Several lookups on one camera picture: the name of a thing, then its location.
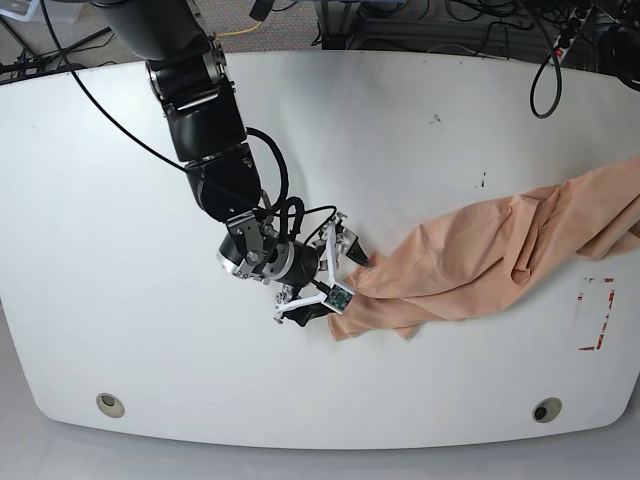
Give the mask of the peach T-shirt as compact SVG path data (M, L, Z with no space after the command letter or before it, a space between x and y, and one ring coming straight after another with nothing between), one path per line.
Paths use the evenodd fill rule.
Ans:
M409 339L426 322L503 311L571 258L599 261L638 247L633 157L418 225L390 255L348 275L355 295L328 326L337 341L376 329Z

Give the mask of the red tape rectangle marking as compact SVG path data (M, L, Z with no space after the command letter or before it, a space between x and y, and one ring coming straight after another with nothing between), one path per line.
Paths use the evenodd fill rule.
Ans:
M603 344L616 294L613 277L585 277L577 296L571 336L578 351L599 350Z

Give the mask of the white power strip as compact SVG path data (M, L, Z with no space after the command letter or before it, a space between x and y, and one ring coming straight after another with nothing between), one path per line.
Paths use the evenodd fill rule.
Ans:
M554 42L555 59L560 65L569 56L571 49L579 42L589 46L586 34L589 17L594 9L591 1L553 1L551 13L555 15L552 25L558 30Z

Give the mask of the black tripod stand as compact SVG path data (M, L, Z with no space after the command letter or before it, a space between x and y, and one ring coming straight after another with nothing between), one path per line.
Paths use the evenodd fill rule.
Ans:
M36 52L26 40L7 22L1 22L2 29L21 47L20 52L11 63L1 63L1 84L46 76L56 73L62 67L63 60L57 49ZM111 28L100 29L87 35L70 45L64 46L62 51L66 55L81 53L107 46L115 38Z

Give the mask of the clear plastic storage box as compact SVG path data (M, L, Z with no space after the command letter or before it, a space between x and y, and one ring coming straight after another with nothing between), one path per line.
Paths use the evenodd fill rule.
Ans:
M33 19L39 3L39 0L0 0L0 14L27 23Z

